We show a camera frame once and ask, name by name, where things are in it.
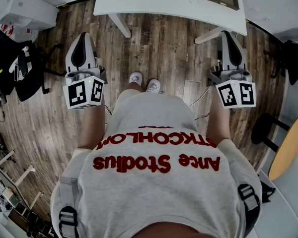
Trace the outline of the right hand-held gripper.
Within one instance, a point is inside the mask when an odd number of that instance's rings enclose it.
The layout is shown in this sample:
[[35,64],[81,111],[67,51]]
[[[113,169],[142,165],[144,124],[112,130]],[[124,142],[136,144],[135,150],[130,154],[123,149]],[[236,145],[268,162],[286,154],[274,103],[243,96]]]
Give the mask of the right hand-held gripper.
[[219,34],[219,59],[223,71],[208,71],[208,86],[214,86],[224,109],[256,106],[256,86],[246,70],[246,54],[240,42],[230,32]]

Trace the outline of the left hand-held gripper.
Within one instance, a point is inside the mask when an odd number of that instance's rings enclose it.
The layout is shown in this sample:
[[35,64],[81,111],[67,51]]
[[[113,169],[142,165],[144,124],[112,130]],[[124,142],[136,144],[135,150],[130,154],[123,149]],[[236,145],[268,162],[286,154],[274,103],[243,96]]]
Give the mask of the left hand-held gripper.
[[96,67],[96,47],[88,32],[81,33],[72,42],[66,55],[66,70],[63,91],[67,108],[82,110],[100,106],[107,84],[106,70]]

